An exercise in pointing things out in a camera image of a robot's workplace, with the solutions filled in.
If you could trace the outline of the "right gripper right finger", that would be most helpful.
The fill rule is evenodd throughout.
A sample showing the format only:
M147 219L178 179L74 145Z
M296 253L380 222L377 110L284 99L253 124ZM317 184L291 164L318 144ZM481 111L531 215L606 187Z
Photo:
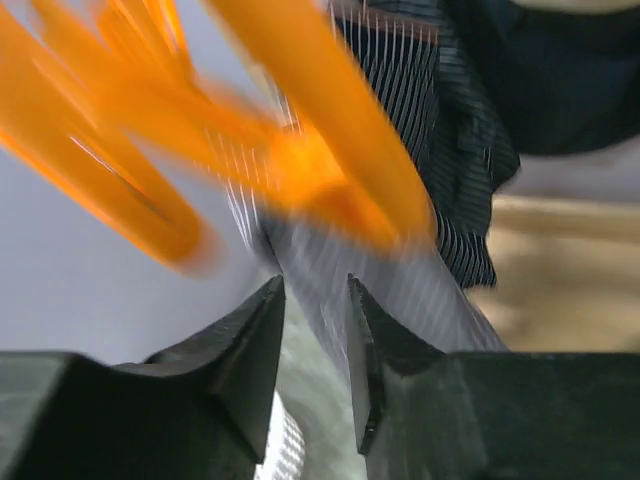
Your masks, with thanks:
M356 446L371 479L635 479L639 358L444 353L348 281Z

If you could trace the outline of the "grey striped boxer underwear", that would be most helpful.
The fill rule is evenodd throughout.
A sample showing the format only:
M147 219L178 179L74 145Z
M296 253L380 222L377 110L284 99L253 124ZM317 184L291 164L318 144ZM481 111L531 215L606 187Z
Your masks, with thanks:
M503 348L465 294L496 280L486 232L458 222L438 190L435 239L400 243L311 128L208 133L206 144L244 240L283 274L349 381L368 476L429 478L403 383L434 355Z

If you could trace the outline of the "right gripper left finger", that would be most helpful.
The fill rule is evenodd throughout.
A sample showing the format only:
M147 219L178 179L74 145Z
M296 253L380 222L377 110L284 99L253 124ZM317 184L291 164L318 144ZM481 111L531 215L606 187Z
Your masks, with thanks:
M285 310L273 277L142 363L1 356L5 479L250 479L265 455Z

